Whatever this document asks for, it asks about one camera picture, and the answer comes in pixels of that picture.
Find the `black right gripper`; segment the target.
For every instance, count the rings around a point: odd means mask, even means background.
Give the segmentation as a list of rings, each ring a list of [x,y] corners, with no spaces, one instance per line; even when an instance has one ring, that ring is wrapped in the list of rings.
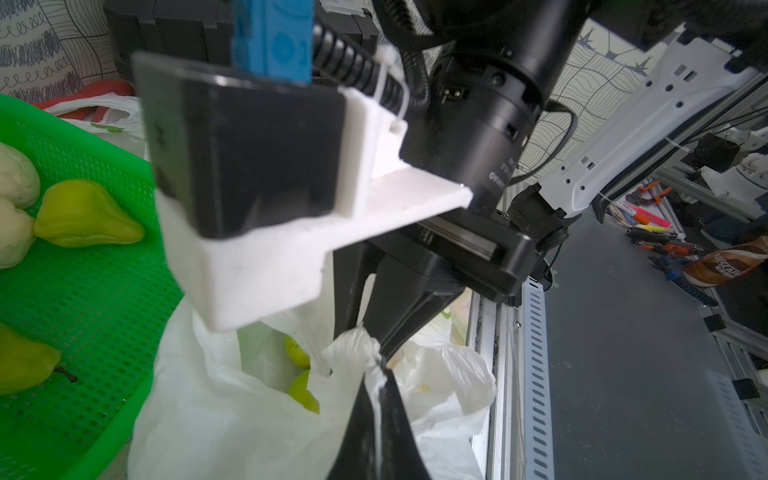
[[[362,326],[385,359],[465,287],[516,304],[534,265],[532,237],[496,206],[540,116],[539,61],[440,59],[429,90],[429,104],[406,136],[405,159],[469,188],[469,206],[441,215],[446,233],[429,243],[428,228],[409,226],[376,238],[375,246],[358,242],[333,252],[334,337],[357,325],[366,281],[376,272]]]

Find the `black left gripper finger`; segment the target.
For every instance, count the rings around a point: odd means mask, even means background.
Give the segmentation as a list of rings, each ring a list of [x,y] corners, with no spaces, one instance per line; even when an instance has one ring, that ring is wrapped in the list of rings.
[[[329,479],[428,479],[393,372],[364,375]]]

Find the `white plastic bag lemon print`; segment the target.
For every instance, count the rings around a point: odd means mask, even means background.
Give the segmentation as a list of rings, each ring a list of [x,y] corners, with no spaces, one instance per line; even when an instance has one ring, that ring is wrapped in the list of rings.
[[[333,334],[333,273],[321,296],[239,331],[210,331],[187,300],[171,315],[151,392],[136,420],[132,479],[324,479],[335,462],[375,341]],[[301,372],[291,336],[311,359],[318,414],[287,391]],[[433,479],[477,479],[470,440],[496,396],[481,357],[445,339],[407,342],[394,376],[418,451]]]

